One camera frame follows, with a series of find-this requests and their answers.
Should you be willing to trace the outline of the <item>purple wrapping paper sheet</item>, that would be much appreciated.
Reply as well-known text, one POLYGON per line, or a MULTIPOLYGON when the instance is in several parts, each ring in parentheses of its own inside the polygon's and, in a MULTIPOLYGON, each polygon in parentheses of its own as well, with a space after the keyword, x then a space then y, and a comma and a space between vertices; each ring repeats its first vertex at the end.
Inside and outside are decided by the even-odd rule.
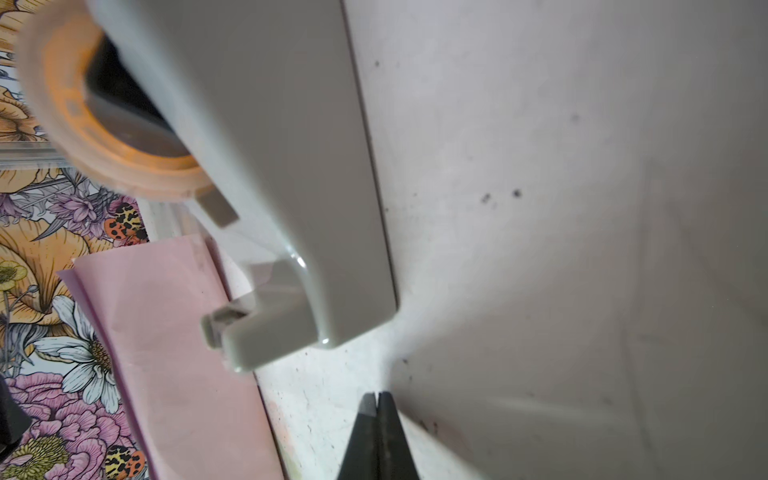
POLYGON ((60 272, 106 347, 155 479, 279 479, 255 380, 209 350, 201 318, 227 295, 199 236, 77 258, 60 272))

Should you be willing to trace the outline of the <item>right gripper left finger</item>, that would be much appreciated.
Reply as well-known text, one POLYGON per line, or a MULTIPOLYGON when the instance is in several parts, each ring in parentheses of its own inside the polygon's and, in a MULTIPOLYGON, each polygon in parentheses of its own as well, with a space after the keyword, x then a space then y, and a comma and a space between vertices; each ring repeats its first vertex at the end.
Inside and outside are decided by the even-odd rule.
POLYGON ((377 399, 365 393, 360 401, 347 449, 340 466, 338 480, 372 480, 378 478, 377 399))

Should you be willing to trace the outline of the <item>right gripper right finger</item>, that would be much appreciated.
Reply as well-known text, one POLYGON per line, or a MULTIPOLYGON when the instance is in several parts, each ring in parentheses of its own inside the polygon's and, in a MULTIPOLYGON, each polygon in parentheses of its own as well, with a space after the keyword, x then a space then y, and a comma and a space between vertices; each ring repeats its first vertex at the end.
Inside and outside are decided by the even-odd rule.
POLYGON ((419 480, 399 412, 390 392, 380 392, 377 404, 377 473, 382 480, 419 480))

